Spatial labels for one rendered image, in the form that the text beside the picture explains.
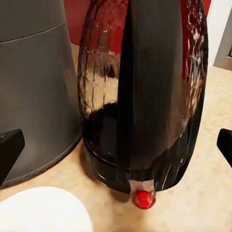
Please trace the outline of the electric kettle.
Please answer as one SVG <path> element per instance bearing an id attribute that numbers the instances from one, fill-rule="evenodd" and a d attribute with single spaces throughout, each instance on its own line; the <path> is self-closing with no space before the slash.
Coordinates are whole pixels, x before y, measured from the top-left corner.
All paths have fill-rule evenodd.
<path id="1" fill-rule="evenodd" d="M 91 0 L 77 68 L 86 160 L 140 209 L 187 170 L 207 64 L 203 0 Z"/>

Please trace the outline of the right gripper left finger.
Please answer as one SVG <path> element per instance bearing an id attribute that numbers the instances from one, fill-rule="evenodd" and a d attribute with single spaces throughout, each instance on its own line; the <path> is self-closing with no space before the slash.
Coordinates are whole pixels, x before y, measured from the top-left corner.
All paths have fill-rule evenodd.
<path id="1" fill-rule="evenodd" d="M 25 147 L 21 129 L 0 134 L 0 187 Z"/>

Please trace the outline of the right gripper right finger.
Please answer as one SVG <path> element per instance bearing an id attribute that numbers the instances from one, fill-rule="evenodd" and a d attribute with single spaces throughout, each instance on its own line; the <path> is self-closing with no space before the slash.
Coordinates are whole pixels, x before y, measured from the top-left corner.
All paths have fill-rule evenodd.
<path id="1" fill-rule="evenodd" d="M 232 167 L 232 130 L 222 128 L 217 138 L 217 147 Z"/>

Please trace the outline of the saucer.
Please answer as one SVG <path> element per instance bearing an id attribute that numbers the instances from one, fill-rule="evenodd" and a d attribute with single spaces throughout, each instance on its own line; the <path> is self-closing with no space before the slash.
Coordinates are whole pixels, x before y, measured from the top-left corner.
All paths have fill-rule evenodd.
<path id="1" fill-rule="evenodd" d="M 92 223 L 72 193 L 35 187 L 0 203 L 0 232 L 92 232 Z"/>

